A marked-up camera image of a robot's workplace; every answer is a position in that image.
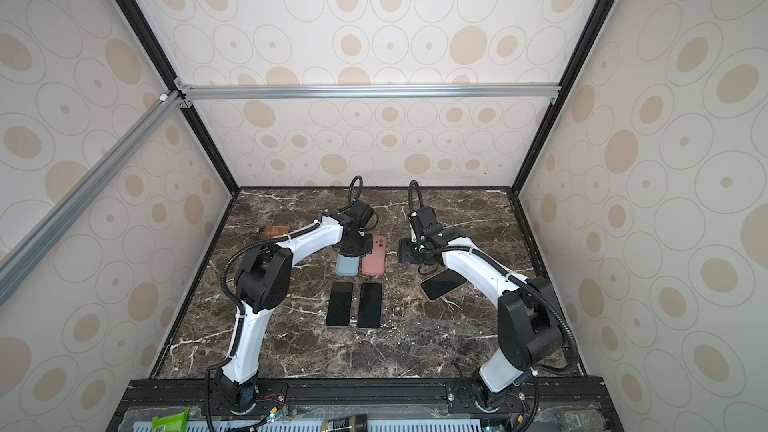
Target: perforated metal panel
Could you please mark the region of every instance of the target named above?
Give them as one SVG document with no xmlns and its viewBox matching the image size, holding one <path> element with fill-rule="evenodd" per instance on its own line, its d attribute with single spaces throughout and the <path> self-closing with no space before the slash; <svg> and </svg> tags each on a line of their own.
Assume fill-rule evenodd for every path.
<svg viewBox="0 0 768 432">
<path fill-rule="evenodd" d="M 226 420 L 218 424 L 216 432 L 255 424 L 252 420 Z M 294 420 L 275 422 L 259 427 L 259 432 L 320 432 L 321 420 Z M 480 432 L 477 419 L 414 419 L 414 420 L 368 420 L 369 432 Z M 133 432 L 152 432 L 152 423 L 136 422 Z M 208 432 L 202 420 L 187 422 L 184 432 Z"/>
</svg>

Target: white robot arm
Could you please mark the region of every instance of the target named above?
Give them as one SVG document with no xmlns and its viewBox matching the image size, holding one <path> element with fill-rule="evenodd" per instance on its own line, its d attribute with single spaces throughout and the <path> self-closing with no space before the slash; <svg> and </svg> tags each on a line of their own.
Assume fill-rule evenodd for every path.
<svg viewBox="0 0 768 432">
<path fill-rule="evenodd" d="M 339 210 L 325 209 L 313 224 L 291 234 L 267 238 L 239 250 L 222 268 L 219 283 L 224 295 L 235 303 L 235 330 L 225 362 L 217 369 L 218 389 L 237 410 L 246 410 L 254 400 L 259 352 L 272 312 L 288 294 L 292 267 L 305 257 L 332 245 L 339 254 L 360 257 L 373 249 L 365 226 L 376 213 L 357 197 Z M 236 270 L 233 293 L 227 285 L 229 269 L 242 257 Z"/>
<path fill-rule="evenodd" d="M 293 253 L 293 259 L 290 263 L 291 267 L 309 255 L 323 250 L 329 245 L 338 244 L 341 241 L 343 227 L 339 224 L 339 221 L 331 217 L 322 217 L 322 220 L 319 222 L 320 226 L 312 230 L 312 232 L 296 238 L 289 236 L 288 240 L 278 242 L 282 248 L 286 248 Z M 235 335 L 233 334 L 232 341 L 230 342 L 230 350 L 233 352 L 230 355 L 232 359 L 222 367 L 223 374 L 229 380 L 238 384 L 247 382 L 256 375 L 259 369 L 261 342 L 264 340 L 266 325 L 269 323 L 274 311 L 274 308 L 264 308 L 254 312 L 254 307 L 248 303 L 244 303 L 244 307 L 245 317 L 241 317 L 240 312 L 236 314 L 236 320 L 243 321 L 243 331 L 240 335 L 239 346 L 236 350 L 232 349 L 235 340 Z"/>
<path fill-rule="evenodd" d="M 418 193 L 419 207 L 413 205 Z M 527 278 L 498 263 L 454 227 L 443 227 L 435 209 L 425 207 L 416 181 L 408 187 L 411 236 L 400 241 L 398 258 L 411 264 L 443 264 L 463 275 L 497 311 L 499 348 L 475 371 L 473 392 L 478 406 L 493 409 L 503 391 L 534 369 L 568 375 L 578 366 L 575 337 L 565 321 L 552 284 Z M 568 344 L 568 365 L 550 368 L 538 362 Z"/>
</svg>

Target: white wall panel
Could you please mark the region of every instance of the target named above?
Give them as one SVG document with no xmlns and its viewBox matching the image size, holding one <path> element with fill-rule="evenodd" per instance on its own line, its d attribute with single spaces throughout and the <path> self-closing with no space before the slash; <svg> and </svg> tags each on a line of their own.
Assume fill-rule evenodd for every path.
<svg viewBox="0 0 768 432">
<path fill-rule="evenodd" d="M 0 430 L 104 430 L 147 377 L 229 198 L 169 114 L 0 306 Z"/>
<path fill-rule="evenodd" d="M 0 261 L 162 90 L 110 0 L 0 0 Z"/>
<path fill-rule="evenodd" d="M 557 82 L 595 0 L 141 0 L 195 85 Z"/>
<path fill-rule="evenodd" d="M 196 103 L 241 186 L 509 186 L 549 98 Z"/>
<path fill-rule="evenodd" d="M 619 0 L 521 199 L 628 432 L 764 430 L 766 0 Z"/>
</svg>

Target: aluminum frame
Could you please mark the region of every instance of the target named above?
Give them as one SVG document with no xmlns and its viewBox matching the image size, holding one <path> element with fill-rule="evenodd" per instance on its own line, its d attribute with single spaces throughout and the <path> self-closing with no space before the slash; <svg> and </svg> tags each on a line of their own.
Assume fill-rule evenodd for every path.
<svg viewBox="0 0 768 432">
<path fill-rule="evenodd" d="M 560 90 L 561 93 L 558 94 L 557 99 L 552 102 L 544 113 L 542 123 L 536 131 L 533 142 L 525 153 L 525 158 L 523 158 L 520 171 L 514 178 L 512 190 L 515 195 L 522 191 L 525 182 L 531 175 L 531 170 L 533 170 L 536 165 L 536 161 L 542 153 L 544 144 L 549 138 L 550 132 L 554 128 L 554 124 L 558 120 L 560 112 L 565 106 L 565 102 L 571 95 L 571 90 L 576 84 L 579 74 L 581 74 L 584 64 L 587 62 L 587 58 L 589 58 L 592 48 L 597 42 L 600 32 L 608 20 L 615 3 L 616 0 L 597 0 L 595 2 L 592 13 L 589 15 L 587 23 L 584 25 L 584 30 L 581 31 L 581 37 L 579 37 L 579 40 L 576 43 L 576 48 L 571 54 L 571 59 L 566 65 L 565 72 L 563 72 L 563 77 L 560 80 L 560 85 L 562 86 Z"/>
<path fill-rule="evenodd" d="M 156 102 L 122 139 L 104 154 L 80 182 L 17 244 L 0 265 L 0 304 L 13 294 L 56 242 L 88 208 L 125 163 L 147 141 L 172 110 L 181 104 L 176 91 Z"/>
<path fill-rule="evenodd" d="M 144 13 L 141 11 L 138 2 L 136 0 L 114 0 L 114 2 L 120 8 L 120 12 L 133 30 L 137 40 L 144 48 L 144 52 L 147 53 L 152 65 L 154 65 L 154 68 L 160 74 L 160 78 L 165 83 L 165 86 L 169 90 L 178 90 L 176 72 L 170 64 L 168 57 L 165 55 L 165 52 L 163 52 L 163 47 L 160 45 L 158 38 L 152 31 L 152 27 L 147 21 L 147 17 L 145 17 Z M 184 94 L 182 92 L 179 92 L 179 94 L 183 99 Z M 210 136 L 205 124 L 203 124 L 203 121 L 200 119 L 200 115 L 191 104 L 185 104 L 185 107 L 183 107 L 181 111 L 184 114 L 184 118 L 187 120 L 187 124 L 192 129 L 193 134 L 197 137 L 197 141 L 203 147 L 206 155 L 208 155 L 211 164 L 213 164 L 219 177 L 221 177 L 221 180 L 224 181 L 225 187 L 231 195 L 234 195 L 238 189 L 237 181 L 232 175 L 232 171 L 227 166 L 219 149 L 216 148 L 216 144 Z"/>
<path fill-rule="evenodd" d="M 370 99 L 403 97 L 557 97 L 556 82 L 399 84 L 370 86 L 189 86 L 180 91 L 191 100 L 237 99 Z"/>
</svg>

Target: phone screen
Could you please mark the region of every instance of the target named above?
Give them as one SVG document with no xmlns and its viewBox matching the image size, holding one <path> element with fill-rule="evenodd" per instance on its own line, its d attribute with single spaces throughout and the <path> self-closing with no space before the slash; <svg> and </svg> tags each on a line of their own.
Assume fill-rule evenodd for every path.
<svg viewBox="0 0 768 432">
<path fill-rule="evenodd" d="M 436 301 L 446 293 L 460 287 L 466 281 L 467 279 L 463 275 L 447 268 L 422 282 L 422 290 L 427 294 L 429 300 Z"/>
<path fill-rule="evenodd" d="M 357 312 L 357 328 L 379 328 L 382 326 L 381 284 L 365 282 L 360 285 L 360 308 Z"/>
<path fill-rule="evenodd" d="M 331 296 L 328 299 L 328 327 L 346 327 L 350 324 L 352 311 L 352 283 L 334 282 L 331 285 Z"/>
</svg>

